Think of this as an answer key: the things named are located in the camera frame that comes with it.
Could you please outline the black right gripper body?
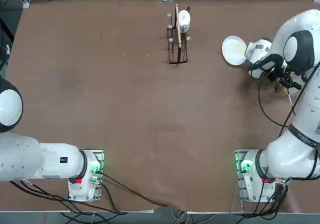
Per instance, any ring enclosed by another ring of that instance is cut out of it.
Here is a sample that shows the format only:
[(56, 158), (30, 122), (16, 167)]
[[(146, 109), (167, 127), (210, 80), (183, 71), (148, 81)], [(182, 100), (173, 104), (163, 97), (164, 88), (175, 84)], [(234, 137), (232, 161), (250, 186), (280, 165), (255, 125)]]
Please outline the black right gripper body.
[(292, 81), (291, 73), (287, 69), (276, 68), (276, 76), (284, 83), (290, 83)]

